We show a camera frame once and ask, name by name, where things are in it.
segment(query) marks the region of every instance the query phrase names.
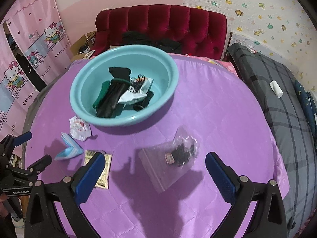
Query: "blue plastic basin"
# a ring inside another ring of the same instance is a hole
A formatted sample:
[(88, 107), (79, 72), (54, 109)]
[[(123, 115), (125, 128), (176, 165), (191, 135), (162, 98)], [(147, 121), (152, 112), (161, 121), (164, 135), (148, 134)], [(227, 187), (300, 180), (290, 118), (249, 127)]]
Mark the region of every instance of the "blue plastic basin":
[[(112, 79), (109, 67), (127, 67), (130, 77), (143, 74), (154, 79), (154, 92), (147, 108), (123, 110), (115, 118), (98, 118), (92, 104), (103, 82)], [(161, 108), (173, 95), (179, 79), (174, 60), (164, 51), (150, 46), (129, 45), (106, 51), (89, 61), (75, 77), (70, 89), (70, 104), (84, 121), (97, 126), (124, 126), (141, 122)]]

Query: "clear plastic bag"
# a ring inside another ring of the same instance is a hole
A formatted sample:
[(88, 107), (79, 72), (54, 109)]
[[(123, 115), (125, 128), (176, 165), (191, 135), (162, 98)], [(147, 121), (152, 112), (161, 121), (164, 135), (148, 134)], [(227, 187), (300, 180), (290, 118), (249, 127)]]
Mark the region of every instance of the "clear plastic bag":
[(197, 156), (197, 141), (183, 126), (177, 129), (173, 141), (139, 152), (142, 165), (158, 193), (167, 190), (191, 169)]

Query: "metal screw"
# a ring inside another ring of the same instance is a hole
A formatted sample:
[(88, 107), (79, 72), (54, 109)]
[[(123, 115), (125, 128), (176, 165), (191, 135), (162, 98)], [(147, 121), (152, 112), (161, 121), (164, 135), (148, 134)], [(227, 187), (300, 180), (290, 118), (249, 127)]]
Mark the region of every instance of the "metal screw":
[(242, 182), (247, 182), (249, 179), (248, 179), (248, 177), (246, 177), (246, 176), (240, 176), (240, 180), (241, 180)]
[(277, 185), (277, 182), (276, 182), (275, 180), (270, 180), (270, 184), (271, 184), (272, 186), (276, 186), (276, 185)]
[(64, 183), (68, 183), (68, 182), (70, 182), (72, 180), (72, 178), (70, 177), (70, 176), (65, 176), (64, 178), (63, 178), (63, 182)]
[(38, 181), (35, 182), (35, 186), (36, 186), (36, 187), (40, 186), (41, 184), (42, 184), (42, 181), (41, 181), (41, 180), (38, 180)]

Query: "quilted purple fabric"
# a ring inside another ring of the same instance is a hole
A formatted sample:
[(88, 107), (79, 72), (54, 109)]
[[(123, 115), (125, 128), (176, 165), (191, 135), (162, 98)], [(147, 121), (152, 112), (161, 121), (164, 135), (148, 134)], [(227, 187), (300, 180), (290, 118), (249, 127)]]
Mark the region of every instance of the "quilted purple fabric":
[[(146, 121), (134, 126), (91, 126), (93, 136), (78, 142), (84, 149), (113, 154), (109, 190), (96, 188), (81, 205), (101, 237), (210, 237), (230, 208), (204, 166), (215, 151), (238, 175), (266, 183), (278, 181), (282, 196), (288, 179), (275, 140), (261, 108), (247, 86), (234, 74), (201, 60), (172, 56), (180, 72), (175, 95)], [(74, 112), (69, 102), (72, 81), (87, 61), (71, 67), (52, 87), (33, 122), (33, 138), (27, 144), (25, 165), (45, 154), (55, 157), (64, 145), (61, 132), (69, 132)], [(147, 176), (138, 151), (172, 140), (185, 125), (200, 143), (193, 168), (165, 192), (158, 194)], [(73, 175), (84, 156), (53, 161), (41, 173), (45, 183)], [(68, 234), (74, 235), (60, 205)], [(253, 202), (238, 231), (241, 237), (251, 219)]]

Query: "patterned wallpaper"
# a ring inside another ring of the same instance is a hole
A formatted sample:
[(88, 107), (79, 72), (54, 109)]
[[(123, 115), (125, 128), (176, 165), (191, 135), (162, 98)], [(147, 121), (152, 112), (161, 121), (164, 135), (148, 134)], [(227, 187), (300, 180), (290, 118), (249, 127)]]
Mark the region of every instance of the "patterned wallpaper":
[(299, 81), (317, 91), (317, 31), (297, 0), (183, 0), (183, 5), (226, 15), (228, 34), (251, 37), (256, 51), (269, 47), (270, 56), (289, 60)]

